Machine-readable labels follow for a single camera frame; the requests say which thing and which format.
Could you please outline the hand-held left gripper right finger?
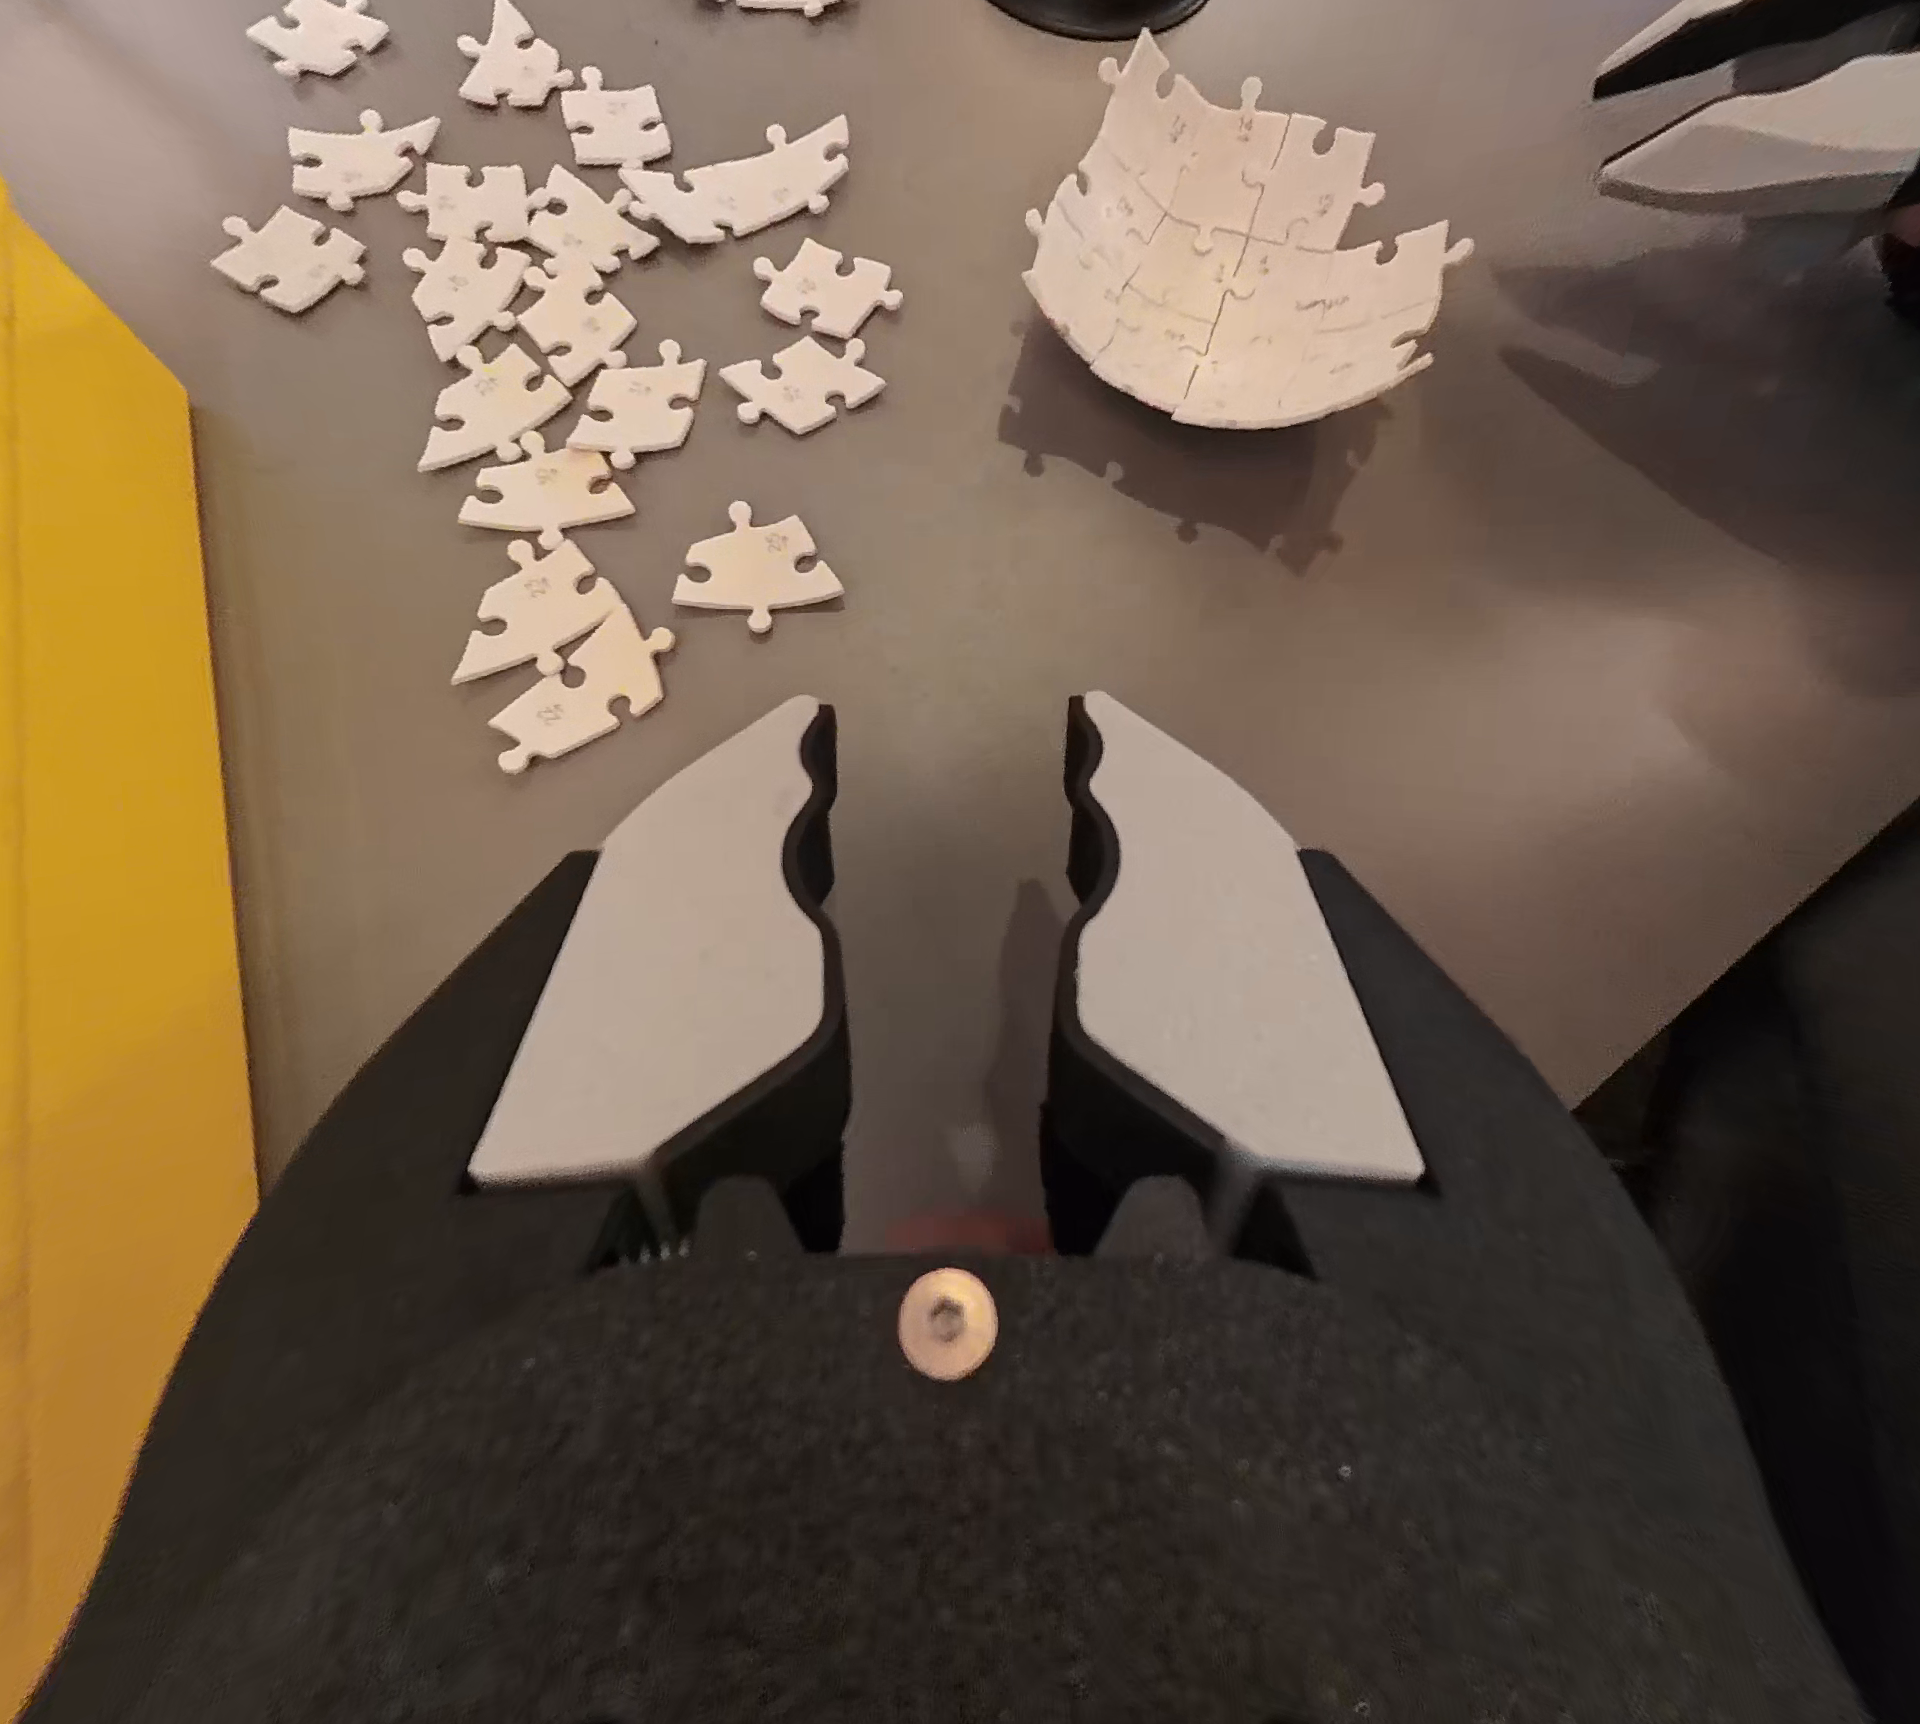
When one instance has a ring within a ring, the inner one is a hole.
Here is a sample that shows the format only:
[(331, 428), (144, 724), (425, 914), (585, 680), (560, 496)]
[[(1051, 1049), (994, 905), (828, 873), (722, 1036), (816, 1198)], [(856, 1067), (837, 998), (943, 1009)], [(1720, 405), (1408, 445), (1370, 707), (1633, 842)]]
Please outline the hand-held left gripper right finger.
[(1127, 1194), (1186, 1186), (1234, 1252), (1297, 1252), (1280, 1183), (1421, 1186), (1427, 1163), (1302, 849), (1244, 786), (1105, 689), (1068, 700), (1068, 917), (1041, 1196), (1093, 1252)]

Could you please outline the yellow plastic bin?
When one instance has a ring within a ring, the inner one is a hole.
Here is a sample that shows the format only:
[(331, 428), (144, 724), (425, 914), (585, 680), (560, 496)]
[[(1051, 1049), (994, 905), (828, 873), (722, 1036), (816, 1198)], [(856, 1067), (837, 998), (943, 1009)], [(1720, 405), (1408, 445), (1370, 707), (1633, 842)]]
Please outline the yellow plastic bin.
[(3, 1715), (256, 1205), (188, 398), (3, 197)]

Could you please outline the curved assembled puzzle section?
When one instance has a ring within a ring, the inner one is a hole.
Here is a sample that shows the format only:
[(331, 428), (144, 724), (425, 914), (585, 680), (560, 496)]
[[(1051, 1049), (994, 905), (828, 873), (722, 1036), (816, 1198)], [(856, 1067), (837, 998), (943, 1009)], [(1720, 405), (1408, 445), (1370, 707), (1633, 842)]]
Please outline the curved assembled puzzle section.
[(1096, 380), (1187, 428), (1274, 431), (1429, 368), (1423, 341), (1476, 241), (1448, 220), (1343, 241), (1383, 199), (1372, 132), (1267, 108), (1255, 76), (1215, 103), (1148, 28), (1097, 76), (1097, 132), (1026, 212), (1021, 272)]

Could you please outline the pile of white puzzle pieces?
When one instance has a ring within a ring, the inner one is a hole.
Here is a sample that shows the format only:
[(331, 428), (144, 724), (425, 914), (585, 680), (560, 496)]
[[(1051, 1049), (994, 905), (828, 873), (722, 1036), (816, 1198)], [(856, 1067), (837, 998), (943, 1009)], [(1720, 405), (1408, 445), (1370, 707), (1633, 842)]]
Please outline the pile of white puzzle pieces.
[[(244, 30), (282, 79), (340, 77), (371, 55), (390, 24), (369, 0), (286, 0)], [(660, 337), (634, 362), (637, 320), (615, 292), (626, 266), (660, 248), (743, 241), (826, 212), (847, 175), (843, 114), (789, 133), (765, 128), (762, 151), (676, 173), (651, 83), (609, 85), (599, 66), (573, 69), (514, 0), (491, 0), (487, 32), (460, 35), (458, 99), (473, 110), (540, 112), (558, 96), (570, 159), (528, 183), (516, 161), (446, 164), (429, 151), (433, 114), (387, 124), (364, 108), (354, 128), (290, 126), (293, 197), (346, 217), (359, 202), (393, 197), (419, 217), (425, 248), (399, 260), (409, 303), (433, 358), (452, 375), (433, 399), (419, 472), (485, 464), (458, 524), (508, 536), (510, 572), (491, 582), (450, 680), (478, 684), (531, 668), (534, 678), (490, 720), (495, 765), (518, 775), (534, 762), (583, 749), (660, 705), (660, 659), (672, 627), (647, 627), (618, 583), (578, 542), (635, 505), (622, 475), (683, 447), (707, 362)], [(365, 281), (365, 248), (344, 225), (292, 203), (260, 220), (227, 215), (209, 268), (286, 317)], [(802, 330), (770, 358), (718, 369), (740, 423), (771, 420), (806, 438), (857, 411), (884, 389), (865, 368), (862, 325), (895, 311), (901, 292), (884, 262), (804, 238), (784, 263), (757, 256), (759, 310)], [(736, 614), (764, 638), (773, 615), (835, 606), (843, 580), (797, 514), (756, 522), (746, 500), (718, 536), (694, 542), (676, 572), (672, 606)]]

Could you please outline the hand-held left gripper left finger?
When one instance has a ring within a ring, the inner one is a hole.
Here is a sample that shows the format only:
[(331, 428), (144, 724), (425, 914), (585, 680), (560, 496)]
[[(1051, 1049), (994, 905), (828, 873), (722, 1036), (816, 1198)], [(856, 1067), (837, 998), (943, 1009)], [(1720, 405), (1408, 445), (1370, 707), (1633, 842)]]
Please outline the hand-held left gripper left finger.
[(802, 1250), (841, 1250), (835, 793), (835, 709), (792, 696), (611, 827), (468, 1158), (473, 1188), (627, 1183), (680, 1241), (710, 1189), (757, 1180)]

